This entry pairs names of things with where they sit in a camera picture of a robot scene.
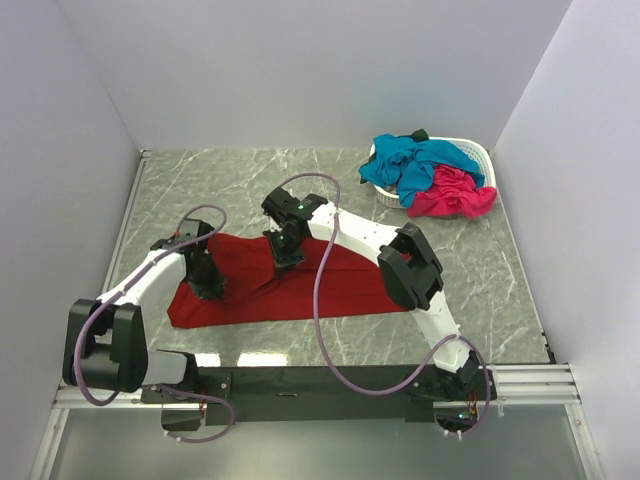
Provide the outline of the red t-shirt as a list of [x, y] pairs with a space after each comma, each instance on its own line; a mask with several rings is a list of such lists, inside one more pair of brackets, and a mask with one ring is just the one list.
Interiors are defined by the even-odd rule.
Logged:
[[[169, 321], [178, 329], [194, 329], [310, 319], [315, 275], [326, 246], [306, 240], [305, 260], [278, 278], [266, 238], [221, 233], [209, 240], [208, 249], [226, 280], [223, 298], [201, 300], [181, 283], [167, 308]], [[402, 310], [387, 295], [377, 265], [339, 245], [332, 248], [320, 285], [323, 318]]]

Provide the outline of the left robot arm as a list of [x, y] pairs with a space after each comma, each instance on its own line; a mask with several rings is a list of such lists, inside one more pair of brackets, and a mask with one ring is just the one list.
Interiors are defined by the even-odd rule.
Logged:
[[68, 315], [63, 381], [76, 386], [79, 365], [87, 388], [129, 393], [150, 382], [150, 362], [159, 360], [158, 381], [166, 392], [179, 402], [193, 399], [200, 378], [187, 368], [188, 356], [151, 354], [143, 312], [180, 286], [200, 300], [223, 297], [225, 280], [208, 248], [215, 234], [210, 224], [186, 219], [172, 236], [156, 241], [143, 262], [116, 287], [94, 300], [74, 302]]

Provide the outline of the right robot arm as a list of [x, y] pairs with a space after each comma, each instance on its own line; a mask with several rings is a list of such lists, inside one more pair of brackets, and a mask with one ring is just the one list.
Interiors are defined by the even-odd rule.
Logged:
[[446, 301], [443, 267], [417, 225], [376, 223], [315, 194], [299, 200], [282, 187], [269, 193], [261, 207], [276, 226], [265, 233], [276, 267], [288, 271], [297, 266], [304, 241], [314, 239], [379, 268], [387, 296], [412, 315], [431, 348], [419, 367], [432, 369], [436, 395], [465, 400], [476, 381], [490, 381], [480, 353], [460, 334]]

